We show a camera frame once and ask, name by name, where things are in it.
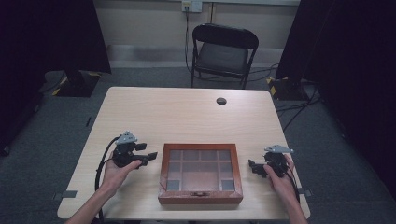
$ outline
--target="chair backrest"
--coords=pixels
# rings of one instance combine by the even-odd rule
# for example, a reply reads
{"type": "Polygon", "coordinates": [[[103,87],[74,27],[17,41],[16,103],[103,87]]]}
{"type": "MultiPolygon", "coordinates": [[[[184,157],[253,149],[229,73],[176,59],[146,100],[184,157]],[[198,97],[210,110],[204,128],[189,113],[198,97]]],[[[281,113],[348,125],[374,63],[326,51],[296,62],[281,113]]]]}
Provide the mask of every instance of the chair backrest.
{"type": "Polygon", "coordinates": [[[198,40],[240,49],[256,49],[259,46],[259,39],[249,30],[214,23],[205,23],[195,27],[192,31],[192,39],[194,45],[198,40]]]}

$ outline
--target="black curtain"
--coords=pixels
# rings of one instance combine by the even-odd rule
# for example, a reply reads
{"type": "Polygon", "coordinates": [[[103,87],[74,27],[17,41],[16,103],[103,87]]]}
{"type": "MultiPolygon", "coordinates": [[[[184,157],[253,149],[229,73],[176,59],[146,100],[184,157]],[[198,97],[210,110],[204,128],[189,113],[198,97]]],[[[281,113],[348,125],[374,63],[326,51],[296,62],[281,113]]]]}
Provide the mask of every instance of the black curtain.
{"type": "Polygon", "coordinates": [[[64,69],[111,73],[93,1],[4,1],[0,6],[0,137],[37,94],[44,75],[64,69]]]}

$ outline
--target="black chair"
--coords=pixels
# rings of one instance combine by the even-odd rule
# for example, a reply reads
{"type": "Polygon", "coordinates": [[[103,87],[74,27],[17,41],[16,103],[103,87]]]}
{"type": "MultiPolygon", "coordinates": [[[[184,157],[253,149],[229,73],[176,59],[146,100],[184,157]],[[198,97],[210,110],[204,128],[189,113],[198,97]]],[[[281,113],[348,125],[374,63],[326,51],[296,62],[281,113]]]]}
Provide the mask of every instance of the black chair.
{"type": "Polygon", "coordinates": [[[191,88],[194,71],[241,79],[244,89],[259,39],[246,29],[205,23],[192,31],[194,50],[192,55],[191,88]],[[198,43],[203,43],[198,50],[198,43]]]}

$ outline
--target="wooden box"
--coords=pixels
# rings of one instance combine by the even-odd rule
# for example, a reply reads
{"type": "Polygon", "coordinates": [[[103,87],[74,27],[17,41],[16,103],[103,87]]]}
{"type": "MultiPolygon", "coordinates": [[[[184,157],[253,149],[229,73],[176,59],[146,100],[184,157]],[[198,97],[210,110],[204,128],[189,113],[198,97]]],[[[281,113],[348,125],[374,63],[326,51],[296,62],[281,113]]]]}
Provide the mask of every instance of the wooden box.
{"type": "Polygon", "coordinates": [[[164,144],[162,204],[241,203],[235,144],[164,144]]]}

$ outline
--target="handheld controller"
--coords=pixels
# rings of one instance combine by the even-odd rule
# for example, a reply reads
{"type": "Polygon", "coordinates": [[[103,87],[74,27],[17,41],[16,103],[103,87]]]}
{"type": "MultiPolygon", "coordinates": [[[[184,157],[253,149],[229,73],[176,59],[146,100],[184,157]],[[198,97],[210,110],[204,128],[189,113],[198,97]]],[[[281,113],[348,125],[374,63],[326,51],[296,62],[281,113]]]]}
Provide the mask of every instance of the handheld controller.
{"type": "Polygon", "coordinates": [[[149,153],[148,155],[135,155],[134,150],[141,151],[145,150],[147,144],[137,144],[137,138],[130,132],[125,132],[116,142],[116,149],[113,151],[112,160],[118,167],[124,167],[132,161],[140,160],[142,163],[140,166],[147,166],[149,161],[153,161],[157,158],[157,152],[149,153]]]}
{"type": "MultiPolygon", "coordinates": [[[[265,149],[267,153],[264,154],[265,161],[267,165],[271,166],[277,176],[283,177],[283,175],[288,171],[289,166],[287,164],[286,158],[283,153],[292,153],[293,149],[282,147],[279,145],[274,145],[265,149]]],[[[264,170],[264,164],[258,164],[252,160],[248,160],[248,164],[251,168],[253,174],[261,175],[262,177],[267,177],[267,173],[264,170]]]]}

